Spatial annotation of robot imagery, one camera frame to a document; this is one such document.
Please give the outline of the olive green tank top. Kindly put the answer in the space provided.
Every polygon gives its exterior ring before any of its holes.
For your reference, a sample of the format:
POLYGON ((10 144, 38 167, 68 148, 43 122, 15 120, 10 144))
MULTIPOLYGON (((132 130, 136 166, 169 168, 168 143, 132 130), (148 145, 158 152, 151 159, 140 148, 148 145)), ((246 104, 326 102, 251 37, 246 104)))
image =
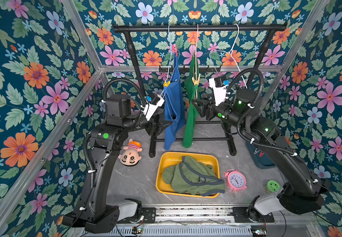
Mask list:
POLYGON ((183 156, 181 162, 165 168, 162 179, 176 194, 210 197, 225 193, 225 181, 217 177, 213 167, 192 156, 183 156))

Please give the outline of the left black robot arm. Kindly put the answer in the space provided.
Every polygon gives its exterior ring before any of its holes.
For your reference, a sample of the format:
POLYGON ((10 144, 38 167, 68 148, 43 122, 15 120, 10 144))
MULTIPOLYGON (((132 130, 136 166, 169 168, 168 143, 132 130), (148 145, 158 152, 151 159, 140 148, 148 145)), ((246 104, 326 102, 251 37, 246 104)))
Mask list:
POLYGON ((142 221, 142 203, 127 198, 117 205, 108 205, 107 191, 116 160, 124 148, 128 134, 146 130, 159 135, 170 121, 160 120, 164 113, 165 100, 159 94, 146 95, 131 80, 120 78, 109 81, 103 89, 102 103, 105 105, 105 119, 95 126, 83 141, 83 153, 87 163, 87 174, 82 193, 73 211, 64 215, 63 225, 71 228, 84 228, 87 232, 99 234, 112 231, 122 220, 142 221), (118 82, 131 84, 138 92, 140 111, 131 113, 133 99, 127 94, 108 96, 109 88, 118 82))

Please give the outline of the white wire hanger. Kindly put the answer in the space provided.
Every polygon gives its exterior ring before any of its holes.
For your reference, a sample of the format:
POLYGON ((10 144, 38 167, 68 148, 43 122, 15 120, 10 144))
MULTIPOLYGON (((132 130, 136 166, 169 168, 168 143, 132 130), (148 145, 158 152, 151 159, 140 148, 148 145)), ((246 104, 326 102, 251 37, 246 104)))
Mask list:
POLYGON ((233 54, 233 52, 234 52, 234 47, 235 47, 235 45, 236 45, 237 39, 238 39, 239 34, 240 34, 240 27, 239 27, 238 23, 234 23, 234 26, 237 28, 237 34, 236 34, 236 36, 235 36, 234 42, 233 42, 233 44, 232 44, 230 50, 229 50, 229 51, 219 50, 219 52, 224 52, 225 54, 226 54, 226 53, 229 53, 230 58, 233 60, 233 62, 235 63, 235 65, 236 65, 236 67, 237 67, 237 69, 238 69, 238 72, 240 73, 240 72, 241 72, 241 69, 240 69, 240 67, 239 67, 238 61, 237 61, 237 59, 234 58, 234 56, 233 56, 233 55, 234 55, 234 54, 233 54))

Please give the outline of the beige clothespin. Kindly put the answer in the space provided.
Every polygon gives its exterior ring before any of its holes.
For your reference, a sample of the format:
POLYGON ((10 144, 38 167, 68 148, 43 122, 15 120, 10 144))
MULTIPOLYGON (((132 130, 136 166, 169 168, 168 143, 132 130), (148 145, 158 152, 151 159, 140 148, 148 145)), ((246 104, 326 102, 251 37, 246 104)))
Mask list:
POLYGON ((200 84, 200 77, 201 77, 201 74, 198 74, 197 76, 192 77, 193 86, 198 86, 200 84))

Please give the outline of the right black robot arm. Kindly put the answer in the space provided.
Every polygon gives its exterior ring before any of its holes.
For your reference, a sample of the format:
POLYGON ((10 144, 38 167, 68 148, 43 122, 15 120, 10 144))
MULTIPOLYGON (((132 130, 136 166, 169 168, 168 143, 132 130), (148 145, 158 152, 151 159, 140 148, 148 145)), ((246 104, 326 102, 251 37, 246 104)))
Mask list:
POLYGON ((247 207, 244 217, 259 222, 264 216, 287 210, 294 214, 318 211, 324 205, 323 193, 329 191, 330 181, 318 177, 305 161, 291 148, 278 126, 269 118, 256 114, 264 89, 263 73, 256 68, 241 71, 229 85, 220 86, 223 101, 192 99, 191 106, 207 120, 219 118, 237 129, 237 134, 256 148, 259 148, 282 172, 287 182, 276 192, 256 196, 247 207), (259 79, 257 91, 249 88, 237 90, 233 100, 229 93, 242 75, 256 74, 259 79))

